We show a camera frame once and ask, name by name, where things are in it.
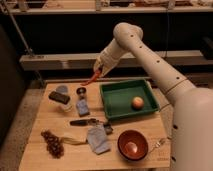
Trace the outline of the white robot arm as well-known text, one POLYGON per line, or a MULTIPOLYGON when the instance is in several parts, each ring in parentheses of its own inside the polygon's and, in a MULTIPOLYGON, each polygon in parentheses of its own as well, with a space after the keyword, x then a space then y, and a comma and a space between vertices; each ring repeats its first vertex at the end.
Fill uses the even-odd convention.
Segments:
POLYGON ((171 171, 213 171, 213 90, 196 87, 143 42, 129 23, 114 27, 113 39, 94 64, 106 75, 130 52, 173 106, 171 171))

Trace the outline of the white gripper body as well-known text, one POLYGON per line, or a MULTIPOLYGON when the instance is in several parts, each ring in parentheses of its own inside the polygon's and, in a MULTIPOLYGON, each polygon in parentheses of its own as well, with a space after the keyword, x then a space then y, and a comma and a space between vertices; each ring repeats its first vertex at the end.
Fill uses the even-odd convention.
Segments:
POLYGON ((115 68, 121 57, 127 53, 116 41, 111 41, 97 56, 93 66, 93 70, 100 70, 101 77, 107 75, 113 68, 115 68))

